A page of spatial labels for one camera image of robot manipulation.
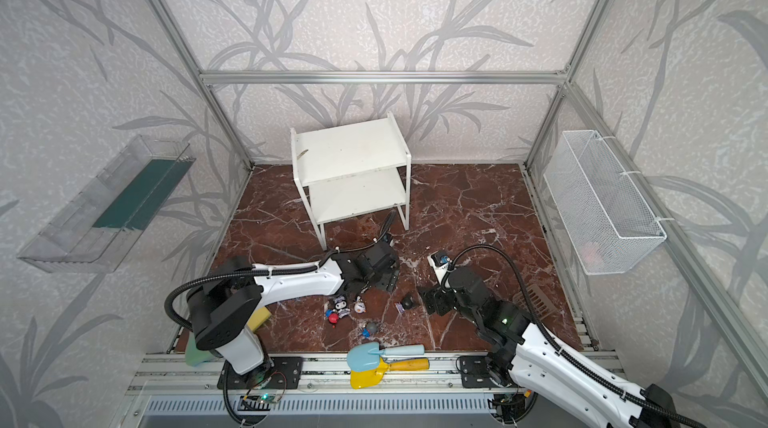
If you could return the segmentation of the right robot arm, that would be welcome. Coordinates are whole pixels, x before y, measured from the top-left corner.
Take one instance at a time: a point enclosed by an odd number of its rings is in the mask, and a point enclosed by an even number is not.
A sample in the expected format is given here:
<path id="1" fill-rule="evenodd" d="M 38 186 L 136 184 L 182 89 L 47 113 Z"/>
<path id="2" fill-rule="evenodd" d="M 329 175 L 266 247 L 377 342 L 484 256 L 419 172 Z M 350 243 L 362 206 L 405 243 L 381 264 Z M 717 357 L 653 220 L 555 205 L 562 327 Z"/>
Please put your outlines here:
<path id="1" fill-rule="evenodd" d="M 490 347 L 485 365 L 497 385 L 530 390 L 590 427 L 698 426 L 677 412 L 661 387 L 629 382 L 557 338 L 535 313 L 512 258 L 502 258 L 518 280 L 522 306 L 496 297 L 469 266 L 444 251 L 429 256 L 438 282 L 420 293 L 428 312 L 455 311 L 475 326 Z"/>

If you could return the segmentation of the yellow toy shovel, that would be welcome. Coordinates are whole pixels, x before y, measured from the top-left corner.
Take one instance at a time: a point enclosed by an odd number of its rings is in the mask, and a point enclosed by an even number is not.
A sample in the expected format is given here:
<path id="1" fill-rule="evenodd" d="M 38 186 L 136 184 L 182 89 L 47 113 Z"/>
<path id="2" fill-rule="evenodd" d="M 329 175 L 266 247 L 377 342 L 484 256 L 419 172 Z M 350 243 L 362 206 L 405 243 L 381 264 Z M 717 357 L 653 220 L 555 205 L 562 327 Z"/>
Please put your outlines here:
<path id="1" fill-rule="evenodd" d="M 378 367 L 362 372 L 350 372 L 350 386 L 352 389 L 364 389 L 378 385 L 384 375 L 389 372 L 425 371 L 430 368 L 427 358 L 415 358 L 393 363 L 381 360 Z"/>

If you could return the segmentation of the clear plastic wall tray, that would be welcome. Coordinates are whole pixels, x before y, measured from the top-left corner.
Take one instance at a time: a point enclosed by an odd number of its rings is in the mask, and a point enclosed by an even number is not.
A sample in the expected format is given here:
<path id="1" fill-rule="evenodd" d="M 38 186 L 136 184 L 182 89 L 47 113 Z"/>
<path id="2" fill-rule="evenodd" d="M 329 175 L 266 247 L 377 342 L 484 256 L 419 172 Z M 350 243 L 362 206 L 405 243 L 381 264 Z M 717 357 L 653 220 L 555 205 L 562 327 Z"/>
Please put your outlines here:
<path id="1" fill-rule="evenodd" d="M 19 252 L 47 273 L 112 273 L 196 161 L 188 142 L 137 135 Z"/>

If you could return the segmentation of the black-headed purple figurine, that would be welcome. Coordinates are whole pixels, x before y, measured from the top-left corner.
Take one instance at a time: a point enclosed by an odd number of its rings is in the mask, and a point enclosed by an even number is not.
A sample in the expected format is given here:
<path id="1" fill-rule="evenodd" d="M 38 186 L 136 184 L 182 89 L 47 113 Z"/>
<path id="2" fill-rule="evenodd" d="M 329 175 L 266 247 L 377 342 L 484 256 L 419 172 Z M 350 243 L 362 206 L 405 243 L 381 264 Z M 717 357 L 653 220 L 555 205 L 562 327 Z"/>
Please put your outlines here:
<path id="1" fill-rule="evenodd" d="M 395 307 L 400 314 L 404 314 L 406 311 L 412 310 L 417 306 L 417 301 L 412 293 L 407 293 L 400 301 L 395 303 Z"/>

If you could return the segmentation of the yellow sponge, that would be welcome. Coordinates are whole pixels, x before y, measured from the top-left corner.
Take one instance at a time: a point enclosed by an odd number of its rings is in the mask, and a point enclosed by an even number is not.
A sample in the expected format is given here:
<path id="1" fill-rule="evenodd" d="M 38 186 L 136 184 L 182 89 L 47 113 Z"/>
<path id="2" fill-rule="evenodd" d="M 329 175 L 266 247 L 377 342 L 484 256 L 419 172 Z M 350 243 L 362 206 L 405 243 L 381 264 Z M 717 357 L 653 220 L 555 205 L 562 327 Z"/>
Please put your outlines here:
<path id="1" fill-rule="evenodd" d="M 259 327 L 266 323 L 272 316 L 267 307 L 256 309 L 249 317 L 246 326 L 251 332 L 256 332 Z"/>

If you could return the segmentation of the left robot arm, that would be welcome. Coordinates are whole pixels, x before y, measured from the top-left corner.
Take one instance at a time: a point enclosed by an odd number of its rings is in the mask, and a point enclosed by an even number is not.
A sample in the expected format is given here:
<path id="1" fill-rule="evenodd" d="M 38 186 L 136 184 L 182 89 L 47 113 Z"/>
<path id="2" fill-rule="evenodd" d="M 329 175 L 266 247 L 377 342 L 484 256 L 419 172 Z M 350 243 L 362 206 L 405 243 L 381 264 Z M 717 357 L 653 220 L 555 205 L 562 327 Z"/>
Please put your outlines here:
<path id="1" fill-rule="evenodd" d="M 398 276 L 399 258 L 390 212 L 374 240 L 359 248 L 339 248 L 319 259 L 288 265 L 251 263 L 234 257 L 216 273 L 174 288 L 165 298 L 166 316 L 190 331 L 197 349 L 214 352 L 238 375 L 267 364 L 263 345 L 248 327 L 251 316 L 271 304 L 311 296 L 352 301 L 371 288 L 387 287 Z"/>

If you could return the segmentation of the brown plastic toy rake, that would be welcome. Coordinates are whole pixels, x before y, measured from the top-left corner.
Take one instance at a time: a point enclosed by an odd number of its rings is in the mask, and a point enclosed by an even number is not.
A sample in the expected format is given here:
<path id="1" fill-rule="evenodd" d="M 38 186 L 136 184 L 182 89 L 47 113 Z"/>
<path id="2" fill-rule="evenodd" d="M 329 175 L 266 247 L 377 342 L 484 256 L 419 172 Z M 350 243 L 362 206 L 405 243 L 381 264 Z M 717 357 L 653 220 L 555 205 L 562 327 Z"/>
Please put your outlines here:
<path id="1" fill-rule="evenodd" d="M 558 312 L 556 306 L 541 290 L 539 285 L 528 285 L 527 293 L 533 305 L 533 312 L 539 319 L 544 320 Z M 513 303 L 522 309 L 528 310 L 528 305 L 522 292 L 518 292 L 513 296 Z"/>

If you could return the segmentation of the pink white small figurine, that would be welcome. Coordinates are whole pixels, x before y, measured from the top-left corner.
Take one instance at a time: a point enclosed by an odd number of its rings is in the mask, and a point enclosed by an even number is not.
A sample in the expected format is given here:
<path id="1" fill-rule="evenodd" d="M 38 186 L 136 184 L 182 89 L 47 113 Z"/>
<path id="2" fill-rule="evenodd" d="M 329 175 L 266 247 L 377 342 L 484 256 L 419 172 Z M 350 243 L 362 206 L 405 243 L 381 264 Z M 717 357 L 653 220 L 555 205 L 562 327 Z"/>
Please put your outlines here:
<path id="1" fill-rule="evenodd" d="M 353 304 L 353 310 L 354 310 L 355 313 L 358 313 L 358 314 L 363 314 L 363 313 L 365 313 L 367 311 L 366 305 L 365 305 L 364 301 L 362 300 L 361 296 L 358 296 L 355 299 L 355 302 Z"/>

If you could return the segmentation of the light blue toy shovel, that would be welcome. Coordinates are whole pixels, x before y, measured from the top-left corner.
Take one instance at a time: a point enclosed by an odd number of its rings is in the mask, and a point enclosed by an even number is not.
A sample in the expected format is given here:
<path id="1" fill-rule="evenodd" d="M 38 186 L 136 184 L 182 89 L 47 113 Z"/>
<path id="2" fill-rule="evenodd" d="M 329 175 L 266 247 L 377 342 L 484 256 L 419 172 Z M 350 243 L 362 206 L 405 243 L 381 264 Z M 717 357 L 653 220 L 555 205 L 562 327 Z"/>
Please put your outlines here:
<path id="1" fill-rule="evenodd" d="M 381 348 L 378 342 L 364 343 L 352 348 L 346 356 L 351 371 L 364 372 L 377 368 L 382 358 L 415 357 L 425 354 L 423 345 Z"/>

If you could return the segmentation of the pale green plastic object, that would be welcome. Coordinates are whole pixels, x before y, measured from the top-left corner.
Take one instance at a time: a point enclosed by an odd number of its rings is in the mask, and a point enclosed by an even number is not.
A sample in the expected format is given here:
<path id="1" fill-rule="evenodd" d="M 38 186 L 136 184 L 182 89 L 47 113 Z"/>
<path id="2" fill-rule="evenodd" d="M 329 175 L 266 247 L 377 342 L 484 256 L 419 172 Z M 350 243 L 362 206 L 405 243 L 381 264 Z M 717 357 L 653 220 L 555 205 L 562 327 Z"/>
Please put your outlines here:
<path id="1" fill-rule="evenodd" d="M 184 352 L 184 359 L 188 366 L 197 367 L 203 363 L 216 361 L 218 356 L 211 351 L 200 350 L 196 345 L 194 334 L 190 332 Z"/>

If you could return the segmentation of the aluminium cage frame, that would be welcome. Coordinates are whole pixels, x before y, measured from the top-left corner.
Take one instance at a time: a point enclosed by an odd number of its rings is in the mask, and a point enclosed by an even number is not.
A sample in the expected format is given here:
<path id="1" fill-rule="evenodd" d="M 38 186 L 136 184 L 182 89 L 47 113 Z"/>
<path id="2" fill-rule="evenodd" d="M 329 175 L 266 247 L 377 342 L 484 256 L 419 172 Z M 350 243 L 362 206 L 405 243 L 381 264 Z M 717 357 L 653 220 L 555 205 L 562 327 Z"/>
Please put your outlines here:
<path id="1" fill-rule="evenodd" d="M 537 145 L 543 142 L 543 136 L 554 122 L 560 106 L 570 101 L 580 117 L 592 129 L 601 133 L 613 153 L 626 167 L 635 169 L 631 159 L 621 143 L 612 135 L 611 129 L 597 114 L 581 87 L 575 80 L 578 68 L 585 59 L 587 50 L 597 35 L 598 28 L 606 19 L 609 7 L 615 0 L 597 0 L 593 6 L 584 29 L 576 43 L 576 48 L 565 67 L 556 71 L 204 71 L 194 60 L 191 48 L 183 39 L 165 0 L 145 0 L 160 27 L 164 30 L 176 54 L 181 58 L 184 68 L 190 75 L 194 87 L 203 95 L 208 108 L 225 129 L 230 139 L 241 146 L 243 143 L 234 132 L 232 122 L 217 104 L 211 87 L 214 84 L 479 84 L 479 85 L 554 85 L 555 99 L 548 109 L 542 127 L 535 139 Z M 660 216 L 667 233 L 665 248 L 675 263 L 681 276 L 687 282 L 700 306 L 705 310 L 713 326 L 719 331 L 722 340 L 733 352 L 734 357 L 749 376 L 760 396 L 767 395 L 767 346 L 756 330 L 744 317 L 737 303 L 727 294 L 726 289 L 717 280 L 709 266 L 697 251 L 691 239 L 685 233 L 679 220 L 673 218 L 670 209 L 654 192 L 650 182 L 638 176 L 636 186 L 641 196 L 648 202 L 651 211 Z"/>

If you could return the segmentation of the green circuit board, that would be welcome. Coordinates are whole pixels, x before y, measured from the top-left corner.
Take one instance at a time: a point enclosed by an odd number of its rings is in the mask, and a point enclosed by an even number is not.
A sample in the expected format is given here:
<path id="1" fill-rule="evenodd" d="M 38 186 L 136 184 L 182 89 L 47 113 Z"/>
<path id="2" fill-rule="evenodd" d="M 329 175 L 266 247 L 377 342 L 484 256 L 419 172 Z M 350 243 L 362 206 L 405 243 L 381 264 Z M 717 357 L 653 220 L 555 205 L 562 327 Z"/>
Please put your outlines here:
<path id="1" fill-rule="evenodd" d="M 282 398 L 282 393 L 246 394 L 240 399 L 239 409 L 246 412 L 270 411 Z"/>

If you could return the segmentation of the grey blue small figurine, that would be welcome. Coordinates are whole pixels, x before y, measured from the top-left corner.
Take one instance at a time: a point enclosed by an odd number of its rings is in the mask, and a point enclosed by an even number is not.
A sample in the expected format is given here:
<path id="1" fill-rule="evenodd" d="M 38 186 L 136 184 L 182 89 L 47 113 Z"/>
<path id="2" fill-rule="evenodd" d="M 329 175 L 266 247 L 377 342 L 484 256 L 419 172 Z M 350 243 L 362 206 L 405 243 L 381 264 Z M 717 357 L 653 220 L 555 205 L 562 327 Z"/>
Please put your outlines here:
<path id="1" fill-rule="evenodd" d="M 362 329 L 362 336 L 364 338 L 372 338 L 380 331 L 379 324 L 374 321 L 369 321 Z"/>

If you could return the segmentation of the white two-tier metal shelf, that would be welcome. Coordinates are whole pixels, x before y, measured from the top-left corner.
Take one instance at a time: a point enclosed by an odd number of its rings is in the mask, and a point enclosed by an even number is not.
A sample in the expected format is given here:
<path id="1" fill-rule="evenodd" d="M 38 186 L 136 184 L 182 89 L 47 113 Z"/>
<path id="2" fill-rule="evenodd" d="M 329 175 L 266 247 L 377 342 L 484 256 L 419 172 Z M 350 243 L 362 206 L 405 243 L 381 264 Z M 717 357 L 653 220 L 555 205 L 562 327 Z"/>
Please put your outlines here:
<path id="1" fill-rule="evenodd" d="M 393 114 L 290 130 L 293 180 L 322 249 L 326 225 L 395 209 L 410 228 L 412 155 Z"/>

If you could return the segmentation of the pink item in basket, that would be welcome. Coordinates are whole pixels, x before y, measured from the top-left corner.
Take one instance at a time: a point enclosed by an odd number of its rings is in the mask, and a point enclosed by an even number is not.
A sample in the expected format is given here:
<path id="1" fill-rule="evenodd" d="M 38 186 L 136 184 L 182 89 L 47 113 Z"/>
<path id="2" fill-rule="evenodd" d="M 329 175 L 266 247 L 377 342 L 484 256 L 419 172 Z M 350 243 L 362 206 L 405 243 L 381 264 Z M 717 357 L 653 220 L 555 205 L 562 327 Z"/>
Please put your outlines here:
<path id="1" fill-rule="evenodd" d="M 600 245 L 595 242 L 587 242 L 580 249 L 581 261 L 589 270 L 598 270 L 604 265 Z"/>

